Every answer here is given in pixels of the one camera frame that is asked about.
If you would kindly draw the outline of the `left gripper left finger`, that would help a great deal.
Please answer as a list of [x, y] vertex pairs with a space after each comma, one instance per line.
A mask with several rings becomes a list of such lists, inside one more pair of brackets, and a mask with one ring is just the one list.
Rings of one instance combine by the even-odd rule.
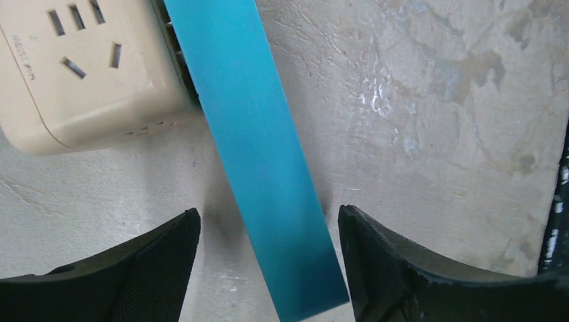
[[197, 253], [196, 209], [44, 275], [1, 279], [2, 321], [178, 321]]

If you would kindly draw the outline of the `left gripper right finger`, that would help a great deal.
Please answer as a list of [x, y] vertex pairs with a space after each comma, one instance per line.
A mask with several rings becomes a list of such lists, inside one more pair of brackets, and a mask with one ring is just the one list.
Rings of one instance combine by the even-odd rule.
[[342, 205], [338, 226], [357, 321], [567, 321], [568, 269], [511, 276], [440, 255]]

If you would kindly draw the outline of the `tan cube plug adapter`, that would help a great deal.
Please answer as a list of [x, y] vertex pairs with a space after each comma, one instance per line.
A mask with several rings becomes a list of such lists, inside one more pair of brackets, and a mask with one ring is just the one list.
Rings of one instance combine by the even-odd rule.
[[1, 130], [18, 150], [98, 150], [200, 114], [165, 2], [2, 0]]

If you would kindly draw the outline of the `teal power strip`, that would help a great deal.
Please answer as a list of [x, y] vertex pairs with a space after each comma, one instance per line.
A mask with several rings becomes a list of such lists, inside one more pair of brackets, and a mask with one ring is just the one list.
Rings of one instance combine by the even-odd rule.
[[167, 1], [221, 163], [281, 321], [349, 295], [254, 1]]

